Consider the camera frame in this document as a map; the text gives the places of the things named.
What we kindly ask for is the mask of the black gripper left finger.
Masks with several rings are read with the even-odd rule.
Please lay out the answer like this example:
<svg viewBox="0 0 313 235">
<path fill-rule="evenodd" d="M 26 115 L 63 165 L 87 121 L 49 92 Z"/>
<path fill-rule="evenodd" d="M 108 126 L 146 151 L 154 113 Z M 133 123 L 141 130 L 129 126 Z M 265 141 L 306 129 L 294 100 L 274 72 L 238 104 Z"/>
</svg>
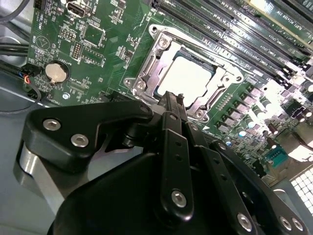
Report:
<svg viewBox="0 0 313 235">
<path fill-rule="evenodd" d="M 166 92 L 152 106 L 138 100 L 38 109 L 30 112 L 17 153 L 20 183 L 35 187 L 57 212 L 86 186 L 98 151 L 143 147 L 139 160 L 156 157 L 156 197 L 163 213 L 179 221 L 193 213 L 187 121 L 183 95 Z"/>
</svg>

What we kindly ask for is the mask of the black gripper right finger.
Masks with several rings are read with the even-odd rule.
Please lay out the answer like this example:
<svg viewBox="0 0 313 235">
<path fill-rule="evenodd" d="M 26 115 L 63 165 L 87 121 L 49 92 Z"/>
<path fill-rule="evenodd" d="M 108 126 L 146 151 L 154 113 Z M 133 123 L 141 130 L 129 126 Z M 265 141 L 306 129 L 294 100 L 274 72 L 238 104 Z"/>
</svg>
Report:
<svg viewBox="0 0 313 235">
<path fill-rule="evenodd" d="M 303 220 L 220 140 L 207 143 L 176 98 L 187 139 L 201 169 L 213 184 L 222 211 L 234 235 L 307 235 Z"/>
</svg>

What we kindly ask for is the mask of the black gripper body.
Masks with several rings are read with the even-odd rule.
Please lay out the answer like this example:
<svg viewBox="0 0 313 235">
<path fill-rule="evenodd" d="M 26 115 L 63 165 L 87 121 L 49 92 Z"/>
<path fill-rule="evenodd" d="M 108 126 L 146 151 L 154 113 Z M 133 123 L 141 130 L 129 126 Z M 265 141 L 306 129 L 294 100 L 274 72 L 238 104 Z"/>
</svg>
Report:
<svg viewBox="0 0 313 235">
<path fill-rule="evenodd" d="M 178 207 L 160 196 L 157 157 L 142 154 L 72 192 L 51 235 L 233 235 L 213 184 L 192 169 L 192 198 Z"/>
</svg>

